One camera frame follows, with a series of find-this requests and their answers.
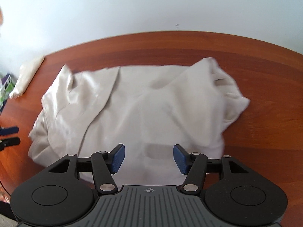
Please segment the beige satin shirt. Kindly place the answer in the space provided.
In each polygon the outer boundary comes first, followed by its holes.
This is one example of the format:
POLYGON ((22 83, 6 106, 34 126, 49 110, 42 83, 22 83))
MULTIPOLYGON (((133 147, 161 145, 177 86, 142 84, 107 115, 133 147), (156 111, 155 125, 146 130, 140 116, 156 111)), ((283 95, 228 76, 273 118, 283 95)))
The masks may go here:
POLYGON ((192 66, 118 66, 72 73, 64 66, 42 97, 29 157, 49 166, 125 145, 118 186, 179 185, 173 147, 220 158, 222 134, 250 101, 213 58, 192 66))

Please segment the folded cream garment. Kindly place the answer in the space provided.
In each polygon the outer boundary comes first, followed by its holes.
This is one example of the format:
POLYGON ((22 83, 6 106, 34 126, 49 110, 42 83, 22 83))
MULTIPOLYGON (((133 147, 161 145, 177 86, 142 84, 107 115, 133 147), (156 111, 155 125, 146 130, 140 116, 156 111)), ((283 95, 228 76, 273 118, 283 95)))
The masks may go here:
POLYGON ((32 59, 28 63, 21 65, 19 77, 16 81, 14 89, 9 94, 10 99, 18 98, 25 93, 44 59, 45 55, 41 55, 32 59))

